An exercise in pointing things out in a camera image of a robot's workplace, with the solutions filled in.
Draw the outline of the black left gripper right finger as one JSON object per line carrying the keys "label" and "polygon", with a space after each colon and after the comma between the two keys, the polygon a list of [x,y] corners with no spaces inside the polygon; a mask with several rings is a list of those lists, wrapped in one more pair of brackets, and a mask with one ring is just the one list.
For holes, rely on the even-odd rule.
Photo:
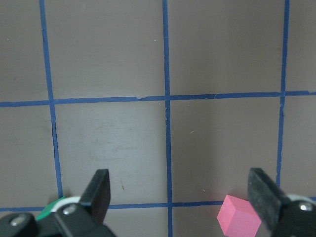
{"label": "black left gripper right finger", "polygon": [[269,232],[273,232],[292,200],[261,168],[250,168],[247,197]]}

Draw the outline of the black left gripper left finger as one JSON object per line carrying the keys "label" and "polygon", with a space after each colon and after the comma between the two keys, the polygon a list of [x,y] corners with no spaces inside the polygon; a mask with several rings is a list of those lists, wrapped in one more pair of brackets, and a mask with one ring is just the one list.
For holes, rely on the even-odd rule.
{"label": "black left gripper left finger", "polygon": [[110,177],[108,169],[98,169],[79,199],[79,204],[100,224],[110,205]]}

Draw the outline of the green cube near left arm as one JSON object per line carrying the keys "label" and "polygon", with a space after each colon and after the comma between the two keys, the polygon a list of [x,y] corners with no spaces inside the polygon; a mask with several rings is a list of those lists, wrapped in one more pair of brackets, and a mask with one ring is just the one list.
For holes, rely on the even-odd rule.
{"label": "green cube near left arm", "polygon": [[51,212],[52,212],[52,209],[54,208],[54,206],[60,202],[61,200],[65,199],[66,197],[63,196],[51,203],[49,203],[42,211],[41,213],[36,217],[36,220],[39,221],[39,220],[42,220],[44,218],[46,218]]}

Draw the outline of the pink cube near left arm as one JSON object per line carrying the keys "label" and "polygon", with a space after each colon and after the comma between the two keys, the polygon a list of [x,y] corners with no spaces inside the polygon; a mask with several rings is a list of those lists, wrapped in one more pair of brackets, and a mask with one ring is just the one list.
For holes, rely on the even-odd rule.
{"label": "pink cube near left arm", "polygon": [[250,202],[231,195],[225,196],[217,220],[226,237],[255,237],[261,225]]}

